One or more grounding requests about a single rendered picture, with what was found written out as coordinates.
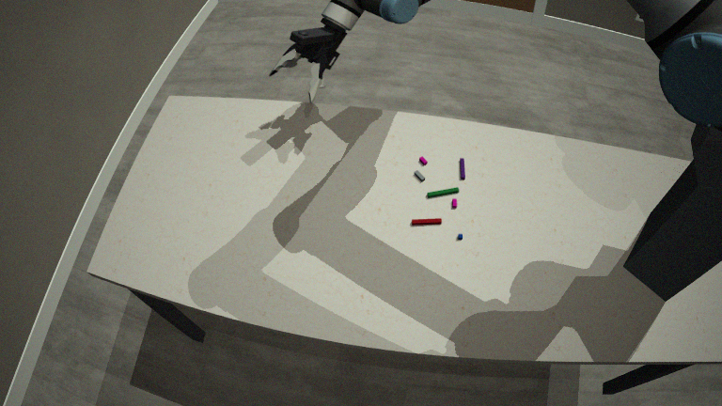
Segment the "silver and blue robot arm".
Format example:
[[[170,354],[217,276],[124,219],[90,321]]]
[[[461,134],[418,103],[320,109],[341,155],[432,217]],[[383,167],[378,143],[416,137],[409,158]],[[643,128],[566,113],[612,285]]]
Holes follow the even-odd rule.
[[[368,11],[408,23],[431,0],[331,0],[322,16],[351,31]],[[626,0],[645,24],[660,59],[659,81],[685,119],[722,132],[722,0]],[[719,128],[718,128],[719,127]]]

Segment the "green rod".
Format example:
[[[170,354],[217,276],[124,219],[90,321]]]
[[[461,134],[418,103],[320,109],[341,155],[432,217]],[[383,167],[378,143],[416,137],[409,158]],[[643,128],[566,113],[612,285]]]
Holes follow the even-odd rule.
[[[427,196],[428,196],[428,198],[431,198],[431,197],[437,197],[437,196],[441,196],[441,195],[451,195],[451,194],[456,194],[456,193],[459,193],[458,187],[446,189],[446,190],[435,191],[435,192],[429,192],[429,193],[427,193]]]

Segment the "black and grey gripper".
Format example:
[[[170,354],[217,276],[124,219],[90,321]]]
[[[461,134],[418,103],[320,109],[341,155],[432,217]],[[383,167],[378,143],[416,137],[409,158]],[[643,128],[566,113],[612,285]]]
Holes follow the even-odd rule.
[[[296,43],[293,44],[287,52],[283,54],[269,74],[269,76],[272,76],[281,68],[293,68],[297,65],[297,61],[301,58],[308,58],[308,62],[310,63],[315,62],[316,64],[311,67],[312,80],[310,82],[311,88],[308,92],[310,103],[313,103],[315,100],[319,88],[325,87],[325,80],[323,79],[322,74],[325,69],[330,70],[336,62],[338,56],[340,55],[336,52],[336,50],[347,35],[346,30],[336,23],[333,23],[325,18],[322,18],[321,22],[323,24],[326,23],[324,26],[325,29],[335,33],[333,40],[306,46],[300,46]],[[344,34],[342,35],[342,33]],[[333,58],[335,58],[335,60],[330,66],[329,64]]]

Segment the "dark red rod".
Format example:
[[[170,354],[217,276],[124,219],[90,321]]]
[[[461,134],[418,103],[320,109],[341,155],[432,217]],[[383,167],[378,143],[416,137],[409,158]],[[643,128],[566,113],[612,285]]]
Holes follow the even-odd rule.
[[[416,220],[412,220],[412,226],[441,225],[441,224],[442,224],[442,218],[438,218],[438,219],[416,219]]]

